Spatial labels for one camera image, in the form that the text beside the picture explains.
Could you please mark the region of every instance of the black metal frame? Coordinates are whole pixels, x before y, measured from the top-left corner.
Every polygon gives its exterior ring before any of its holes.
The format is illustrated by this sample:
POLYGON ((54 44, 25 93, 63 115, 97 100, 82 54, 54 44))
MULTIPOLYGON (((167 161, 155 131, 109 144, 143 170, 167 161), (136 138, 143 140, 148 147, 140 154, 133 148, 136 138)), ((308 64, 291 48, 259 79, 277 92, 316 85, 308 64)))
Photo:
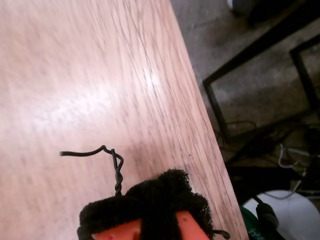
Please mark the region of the black metal frame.
POLYGON ((315 103, 315 96, 314 93, 311 93, 311 82, 309 77, 306 77, 308 75, 306 68, 303 68, 303 62, 301 58, 299 57, 299 50, 304 49, 305 45, 298 46, 290 51, 291 56, 293 56, 293 62, 298 69, 298 73, 300 75, 301 81, 303 82, 303 88, 307 94, 307 99, 310 104, 310 108, 304 112, 295 114, 293 116, 290 116, 288 118, 279 120, 277 122, 271 123, 270 125, 261 127, 259 129, 255 129, 253 131, 248 131, 245 133, 241 133, 239 135, 232 136, 228 124, 226 123, 226 120, 222 114, 222 111, 220 109, 219 103, 216 99, 216 96, 214 94, 214 91, 211 87, 211 84, 221 78, 222 76, 226 75, 227 73, 233 71, 234 69, 238 68, 242 64, 246 63, 247 61, 251 60, 255 56, 261 54, 274 44, 280 42, 284 38, 288 37, 289 35, 293 34, 294 32, 298 31, 299 29, 305 27, 306 25, 310 24, 314 20, 320 17, 320 0, 308 0, 306 3, 304 3, 302 6, 300 6, 297 10, 295 10, 293 13, 291 13, 289 16, 287 16, 285 19, 280 21, 276 26, 274 26, 271 30, 269 30, 267 33, 265 33, 263 36, 258 38, 256 41, 254 41, 251 45, 249 45, 247 48, 245 48, 243 51, 241 51, 238 55, 233 57, 231 60, 229 60, 227 63, 225 63, 223 66, 221 66, 218 70, 216 70, 213 74, 211 74, 208 78, 206 78, 203 81, 204 89, 208 95, 209 102, 211 104, 211 107, 213 108, 214 114, 216 116, 216 119, 218 121, 218 124, 220 126, 221 133, 223 137, 225 138, 226 142, 232 142, 236 141, 237 139, 241 139, 243 137, 246 137, 247 135, 256 134, 257 132, 264 131, 269 128, 273 128, 277 125, 283 124, 287 121, 291 121, 294 119, 301 118, 303 116, 306 116, 309 113, 312 113, 315 111, 315 109, 318 109, 318 103, 315 103))
POLYGON ((311 78, 309 77, 308 71, 306 66, 301 58, 300 53, 304 50, 311 48, 312 46, 320 43, 320 34, 316 35, 315 37, 311 38, 308 41, 300 44, 299 46, 295 47, 290 51, 290 55, 292 61, 295 65, 295 68, 299 74, 301 79, 301 83, 303 85, 304 91, 306 93, 306 97, 308 99, 309 105, 312 109, 319 108, 319 99, 317 97, 317 93, 315 91, 315 87, 312 83, 311 78))

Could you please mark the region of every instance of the twisted wire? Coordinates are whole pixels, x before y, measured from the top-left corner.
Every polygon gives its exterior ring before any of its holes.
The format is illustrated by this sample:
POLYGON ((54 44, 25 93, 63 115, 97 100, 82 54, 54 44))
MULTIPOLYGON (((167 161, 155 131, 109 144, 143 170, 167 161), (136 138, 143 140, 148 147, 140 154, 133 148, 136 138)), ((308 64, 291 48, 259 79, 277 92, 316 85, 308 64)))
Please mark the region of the twisted wire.
POLYGON ((73 156, 73 157, 88 157, 95 155, 97 153, 100 153, 101 151, 106 152, 107 154, 111 154, 113 158, 113 165, 114 165, 114 170, 115 170, 115 195, 116 196, 121 196, 121 189, 122 189, 122 181, 124 180, 124 177, 120 173, 120 170, 122 168, 122 165, 124 164, 124 158, 117 154, 114 149, 108 150, 105 145, 102 145, 98 149, 94 151, 89 151, 89 152, 74 152, 74 151, 61 151, 60 156, 73 156))

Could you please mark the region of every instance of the cable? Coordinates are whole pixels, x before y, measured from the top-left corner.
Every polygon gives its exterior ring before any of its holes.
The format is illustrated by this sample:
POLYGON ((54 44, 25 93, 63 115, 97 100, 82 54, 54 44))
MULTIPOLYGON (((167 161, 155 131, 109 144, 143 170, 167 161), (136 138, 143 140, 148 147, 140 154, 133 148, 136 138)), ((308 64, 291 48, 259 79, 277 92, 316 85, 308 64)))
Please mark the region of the cable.
MULTIPOLYGON (((304 176, 306 175, 306 173, 307 173, 307 170, 305 169, 304 172, 303 172, 303 174, 302 174, 302 176, 304 177, 304 176)), ((271 197, 271 198, 273 198, 273 199, 285 200, 285 199, 290 198, 293 194, 296 193, 296 191, 297 191, 298 187, 300 186, 301 182, 302 182, 302 180, 299 180, 299 181, 296 183, 296 185, 294 186, 292 192, 289 193, 287 196, 283 196, 283 197, 273 196, 273 195, 271 195, 271 194, 269 194, 269 193, 266 193, 266 192, 264 192, 263 194, 265 194, 265 195, 267 195, 267 196, 269 196, 269 197, 271 197)))
POLYGON ((257 128, 257 124, 254 121, 250 121, 250 120, 243 120, 243 121, 230 121, 230 122, 226 122, 227 125, 234 125, 234 124, 251 124, 253 125, 253 128, 256 129, 257 128))
POLYGON ((122 189, 121 183, 124 180, 124 177, 120 173, 120 170, 122 168, 122 165, 124 164, 124 158, 122 156, 120 156, 119 154, 117 154, 114 149, 108 150, 105 145, 102 145, 98 149, 96 149, 94 151, 89 151, 89 152, 61 151, 60 152, 60 156, 88 157, 88 156, 92 156, 92 155, 95 155, 97 153, 100 153, 101 151, 104 151, 107 154, 111 154, 112 155, 113 165, 114 165, 114 169, 115 169, 115 180, 116 180, 116 184, 115 184, 115 187, 114 187, 115 195, 116 196, 121 196, 122 195, 121 194, 121 189, 122 189))
POLYGON ((280 155, 279 155, 279 158, 278 158, 278 164, 281 168, 283 169, 292 169, 295 165, 297 165, 300 161, 297 160, 294 164, 291 164, 291 165, 283 165, 281 163, 281 160, 282 160, 282 157, 283 157, 283 154, 284 154, 284 149, 287 149, 285 148, 282 144, 280 144, 280 155))

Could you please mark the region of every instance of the black fuzzy object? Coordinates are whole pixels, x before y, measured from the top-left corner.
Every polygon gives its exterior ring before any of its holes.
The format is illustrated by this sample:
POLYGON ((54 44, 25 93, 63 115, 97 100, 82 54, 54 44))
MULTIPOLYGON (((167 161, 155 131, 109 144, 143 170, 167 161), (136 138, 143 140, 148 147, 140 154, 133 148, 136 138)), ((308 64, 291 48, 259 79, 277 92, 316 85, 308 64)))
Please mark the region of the black fuzzy object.
POLYGON ((215 231, 207 200, 192 193, 188 174, 176 169, 133 186, 124 196, 89 203, 80 213, 77 233, 79 240, 93 240, 92 234, 142 219, 140 240, 181 240, 177 211, 189 211, 213 239, 215 231))

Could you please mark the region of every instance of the white object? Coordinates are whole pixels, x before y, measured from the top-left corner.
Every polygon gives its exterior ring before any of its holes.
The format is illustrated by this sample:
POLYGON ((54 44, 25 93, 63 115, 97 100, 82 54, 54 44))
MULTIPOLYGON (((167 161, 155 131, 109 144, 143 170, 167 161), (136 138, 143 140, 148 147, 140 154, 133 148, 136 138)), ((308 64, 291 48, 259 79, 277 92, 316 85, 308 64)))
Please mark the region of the white object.
MULTIPOLYGON (((266 192, 269 195, 282 198, 290 194, 286 190, 266 192)), ((294 193, 287 199, 278 200, 261 193, 258 195, 264 203, 269 204, 279 220, 278 232, 286 240, 319 240, 320 213, 306 197, 294 193)), ((258 203, 250 199, 243 206, 257 217, 258 203)))

